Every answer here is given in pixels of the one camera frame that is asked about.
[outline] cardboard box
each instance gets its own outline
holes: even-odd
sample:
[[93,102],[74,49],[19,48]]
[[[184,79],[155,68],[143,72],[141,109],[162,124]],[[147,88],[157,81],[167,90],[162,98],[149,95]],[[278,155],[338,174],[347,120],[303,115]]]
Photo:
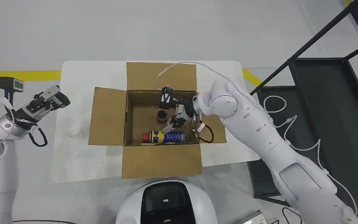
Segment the cardboard box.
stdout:
[[[170,85],[180,97],[196,94],[195,65],[178,64],[154,82],[170,65],[127,63],[127,91],[95,88],[88,144],[123,146],[123,179],[202,174],[200,142],[191,131],[191,122],[179,129],[186,135],[184,143],[142,144],[142,133],[165,127],[156,121],[161,98],[157,87]],[[173,115],[175,110],[167,112]],[[226,143],[225,128],[217,116],[203,121],[212,128],[214,143]],[[204,129],[200,136],[210,139],[211,134]]]

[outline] black shelf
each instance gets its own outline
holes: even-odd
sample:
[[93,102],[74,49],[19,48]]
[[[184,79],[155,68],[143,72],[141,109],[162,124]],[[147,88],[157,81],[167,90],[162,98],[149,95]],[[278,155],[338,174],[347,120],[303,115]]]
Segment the black shelf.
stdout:
[[[305,111],[321,138],[328,169],[358,200],[358,80],[344,58],[298,58],[289,65]],[[348,205],[350,197],[338,196]]]
[[[339,58],[298,58],[317,40],[351,15],[358,24],[358,0],[351,2],[342,12],[314,35],[277,70],[268,76],[251,95],[257,94],[262,104],[270,95],[282,96],[287,108],[271,114],[275,124],[297,114],[298,118],[288,132],[289,141],[299,148],[308,148],[321,139],[322,165],[341,182],[358,200],[358,80],[349,60],[358,55],[358,49]],[[283,69],[289,67],[295,87],[264,87]],[[274,110],[278,102],[269,102],[268,110]],[[282,136],[285,127],[278,132]],[[317,149],[299,152],[317,164]],[[267,166],[262,161],[249,162],[254,197],[270,202],[278,191],[273,185]],[[352,207],[347,193],[338,186],[338,197]]]
[[[287,139],[297,148],[309,148],[316,144],[318,137],[314,132],[314,128],[310,125],[304,109],[299,101],[299,96],[295,86],[274,86],[263,87],[257,92],[260,104],[263,106],[263,101],[268,96],[281,96],[287,102],[285,110],[280,113],[270,114],[276,125],[282,124],[287,118],[297,115],[296,122],[287,132]],[[277,98],[270,98],[266,101],[267,110],[279,110],[283,107],[282,100]],[[278,133],[283,137],[284,131],[288,125],[277,129]],[[310,158],[317,164],[317,150],[298,151],[299,154]],[[321,153],[321,162],[326,164],[326,159]],[[269,168],[262,160],[248,162],[251,182],[253,186],[253,193],[255,198],[259,197],[273,197],[280,195],[276,189]]]

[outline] box flap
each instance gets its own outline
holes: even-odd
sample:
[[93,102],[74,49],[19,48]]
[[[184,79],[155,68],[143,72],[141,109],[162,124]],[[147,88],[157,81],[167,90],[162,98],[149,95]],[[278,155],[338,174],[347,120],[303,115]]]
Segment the box flap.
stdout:
[[196,66],[194,64],[177,64],[156,77],[172,64],[127,62],[128,90],[158,90],[170,85],[174,91],[196,91]]
[[200,174],[202,164],[199,144],[123,147],[123,179]]
[[[213,143],[227,143],[225,127],[218,116],[216,115],[204,116],[202,118],[202,122],[207,124],[213,130],[214,133]],[[204,128],[200,132],[200,137],[209,141],[211,140],[211,133],[207,128]]]
[[124,141],[126,91],[95,88],[88,144],[122,146]]

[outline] blue and yellow can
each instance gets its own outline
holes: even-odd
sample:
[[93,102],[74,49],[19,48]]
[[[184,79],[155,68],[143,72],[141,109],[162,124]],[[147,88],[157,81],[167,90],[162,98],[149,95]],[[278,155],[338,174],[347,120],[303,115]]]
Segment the blue and yellow can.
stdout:
[[153,130],[142,134],[142,141],[146,143],[162,144],[167,142],[182,143],[185,140],[183,132],[169,132],[164,134],[161,131]]

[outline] white table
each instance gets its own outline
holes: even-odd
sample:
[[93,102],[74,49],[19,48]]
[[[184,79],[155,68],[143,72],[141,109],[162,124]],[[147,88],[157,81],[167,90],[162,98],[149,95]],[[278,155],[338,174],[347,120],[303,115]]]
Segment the white table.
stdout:
[[[177,61],[155,61],[175,63]],[[242,68],[235,61],[198,61],[236,81],[246,90]],[[61,91],[71,104],[56,118],[52,181],[66,183],[121,176],[122,146],[89,146],[93,91],[96,86],[126,90],[127,61],[70,61],[62,67]],[[211,88],[219,77],[196,66],[197,91]],[[259,156],[226,129],[226,144],[201,144],[203,166],[258,160]]]

